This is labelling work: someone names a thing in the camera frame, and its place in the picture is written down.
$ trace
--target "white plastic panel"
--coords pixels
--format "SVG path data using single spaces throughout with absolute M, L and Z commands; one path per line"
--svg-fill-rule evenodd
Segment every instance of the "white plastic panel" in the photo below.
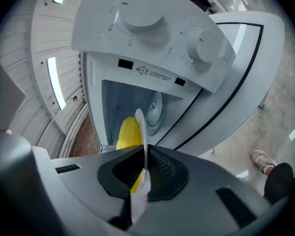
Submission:
M 216 94 L 200 95 L 158 144 L 196 156 L 231 135 L 257 108 L 274 79 L 284 43 L 284 24 L 275 15 L 249 11 L 219 13 L 212 18 L 217 23 L 225 23 L 221 29 L 225 34 L 231 34 L 229 39 L 233 45 L 242 38 L 239 32 L 243 27 L 238 27 L 238 23 L 247 23 L 236 60 Z M 202 113 L 203 117 L 207 115 L 206 120 L 195 118 L 197 113 Z
M 37 85 L 31 77 L 33 67 L 30 67 L 29 43 L 32 41 L 35 55 L 32 58 L 37 62 L 34 71 L 37 82 L 43 85 L 41 93 L 44 100 L 50 104 L 54 114 L 57 113 L 57 122 L 68 131 L 85 104 L 80 53 L 71 50 L 73 20 L 80 1 L 65 0 L 60 6 L 52 0 L 19 0 L 0 28 L 0 64 L 26 94 L 10 129 L 13 134 L 24 136 L 33 146 L 39 143 L 52 158 L 58 155 L 64 136 L 55 122 L 48 125 L 51 117 L 43 108 L 35 89 Z M 40 4 L 33 11 L 36 3 Z M 34 32 L 31 32 L 33 18 Z M 58 60 L 59 82 L 67 105 L 63 111 L 59 111 L 50 86 L 46 66 L 50 57 Z M 72 100 L 74 96 L 78 97 L 76 102 Z
M 190 36 L 196 42 L 191 49 L 201 50 L 199 59 L 187 48 Z M 236 56 L 220 28 L 189 0 L 82 0 L 72 48 L 141 60 L 212 93 Z

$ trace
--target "tiled floor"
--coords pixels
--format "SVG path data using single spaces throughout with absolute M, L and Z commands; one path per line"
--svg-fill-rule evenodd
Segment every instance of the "tiled floor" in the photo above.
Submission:
M 219 0 L 228 11 L 258 10 L 277 14 L 285 23 L 281 63 L 263 109 L 233 135 L 199 157 L 241 174 L 261 194 L 266 176 L 253 165 L 249 152 L 262 149 L 279 163 L 288 162 L 295 174 L 295 29 L 275 0 Z
M 99 152 L 100 144 L 88 115 L 75 137 L 69 157 L 91 156 Z

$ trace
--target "white sneaker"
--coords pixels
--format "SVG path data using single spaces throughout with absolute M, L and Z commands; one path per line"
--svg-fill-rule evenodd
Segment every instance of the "white sneaker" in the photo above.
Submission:
M 263 174 L 266 173 L 266 170 L 270 167 L 274 168 L 278 163 L 270 158 L 264 151 L 262 150 L 253 150 L 250 152 L 251 161 L 253 161 Z

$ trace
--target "warning triangle symbol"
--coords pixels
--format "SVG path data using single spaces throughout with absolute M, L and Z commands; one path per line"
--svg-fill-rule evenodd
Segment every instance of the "warning triangle symbol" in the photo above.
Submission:
M 145 68 L 145 66 L 141 66 L 141 67 L 136 68 L 136 70 L 137 70 L 141 75 L 143 75 L 144 68 Z

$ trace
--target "black vent slot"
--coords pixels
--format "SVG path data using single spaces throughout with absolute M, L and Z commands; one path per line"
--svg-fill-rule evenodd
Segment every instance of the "black vent slot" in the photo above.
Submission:
M 118 66 L 122 68 L 132 69 L 133 62 L 125 59 L 119 59 Z
M 60 174 L 60 173 L 65 173 L 65 172 L 69 172 L 69 171 L 74 171 L 77 169 L 80 169 L 80 167 L 76 164 L 72 164 L 72 165 L 56 168 L 56 171 L 58 174 Z
M 216 190 L 216 193 L 241 228 L 256 219 L 255 215 L 231 189 L 224 187 Z
M 186 83 L 186 81 L 181 78 L 177 78 L 175 80 L 175 83 L 183 87 L 183 85 Z
M 109 140 L 109 146 L 114 145 L 114 139 L 113 139 L 113 134 L 110 134 L 110 140 Z
M 148 154 L 148 170 L 151 177 L 153 177 L 153 183 L 151 188 L 155 189 L 158 186 L 162 185 L 162 183 L 166 182 L 174 175 L 175 167 L 173 164 L 155 153 L 153 150 L 150 150 Z

